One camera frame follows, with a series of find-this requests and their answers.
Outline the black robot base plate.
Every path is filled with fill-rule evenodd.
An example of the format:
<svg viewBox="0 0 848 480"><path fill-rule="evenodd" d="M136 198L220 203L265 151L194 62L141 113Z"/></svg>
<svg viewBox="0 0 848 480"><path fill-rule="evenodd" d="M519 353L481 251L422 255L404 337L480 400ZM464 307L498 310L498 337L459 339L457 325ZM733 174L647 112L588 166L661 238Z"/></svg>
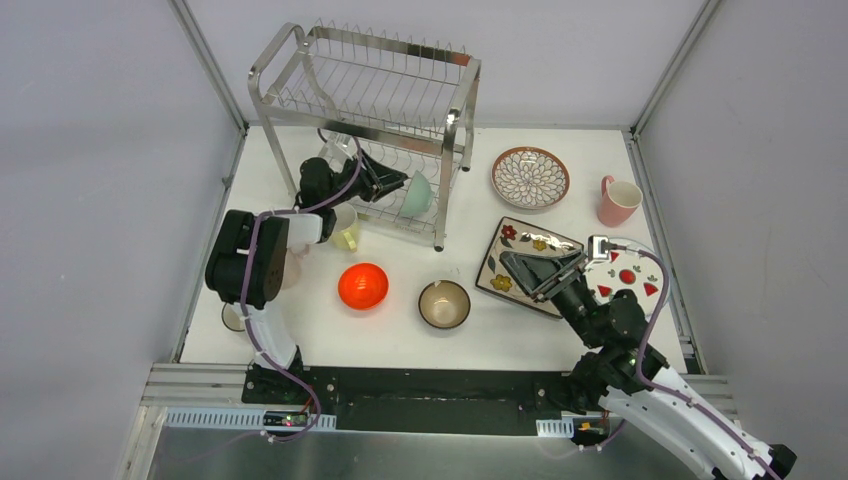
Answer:
<svg viewBox="0 0 848 480"><path fill-rule="evenodd" d="M564 374L545 371L319 367L294 378L250 366L247 404L284 405L317 394L340 430L530 436L539 420L595 410Z"/></svg>

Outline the mint green ceramic bowl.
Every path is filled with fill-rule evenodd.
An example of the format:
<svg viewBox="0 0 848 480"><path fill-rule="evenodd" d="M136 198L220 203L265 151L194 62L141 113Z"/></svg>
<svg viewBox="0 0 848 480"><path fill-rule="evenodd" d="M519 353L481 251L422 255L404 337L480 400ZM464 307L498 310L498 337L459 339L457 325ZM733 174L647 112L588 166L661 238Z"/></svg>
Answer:
<svg viewBox="0 0 848 480"><path fill-rule="evenodd" d="M433 198L430 182L421 171L417 171L410 180L399 215L413 218L425 214L429 211Z"/></svg>

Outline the brown patterned ceramic bowl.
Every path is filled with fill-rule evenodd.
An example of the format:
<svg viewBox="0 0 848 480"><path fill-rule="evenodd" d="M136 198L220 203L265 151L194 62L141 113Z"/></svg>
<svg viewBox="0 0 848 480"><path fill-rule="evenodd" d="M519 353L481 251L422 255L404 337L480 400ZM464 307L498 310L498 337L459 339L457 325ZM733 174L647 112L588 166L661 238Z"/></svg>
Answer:
<svg viewBox="0 0 848 480"><path fill-rule="evenodd" d="M422 289L417 306L419 315L429 326L448 330L467 320L471 312L471 299L460 284L437 280Z"/></svg>

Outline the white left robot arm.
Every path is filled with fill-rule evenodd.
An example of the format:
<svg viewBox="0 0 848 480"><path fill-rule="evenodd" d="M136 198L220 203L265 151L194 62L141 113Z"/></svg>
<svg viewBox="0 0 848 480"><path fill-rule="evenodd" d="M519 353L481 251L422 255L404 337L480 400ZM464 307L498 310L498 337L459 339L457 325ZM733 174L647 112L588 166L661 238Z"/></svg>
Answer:
<svg viewBox="0 0 848 480"><path fill-rule="evenodd" d="M328 241L338 220L337 206L354 198L376 202L410 179L362 148L347 157L339 171L326 159L312 157L299 172L292 209L226 212L204 273L206 286L240 311L255 361L274 369L266 389L286 405L303 396L305 378L290 368L298 346L285 323L270 318L268 304L281 290L290 249Z"/></svg>

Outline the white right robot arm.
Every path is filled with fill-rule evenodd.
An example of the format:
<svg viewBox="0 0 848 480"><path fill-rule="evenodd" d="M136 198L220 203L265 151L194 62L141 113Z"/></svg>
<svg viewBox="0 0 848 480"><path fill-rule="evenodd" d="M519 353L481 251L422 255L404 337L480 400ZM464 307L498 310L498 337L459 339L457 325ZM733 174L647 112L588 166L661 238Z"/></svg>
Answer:
<svg viewBox="0 0 848 480"><path fill-rule="evenodd" d="M565 378L564 409L606 410L664 447L699 479L784 479L797 456L746 433L705 400L648 342L654 321L624 289L600 303L586 256L507 251L500 263L532 300L552 304L585 346Z"/></svg>

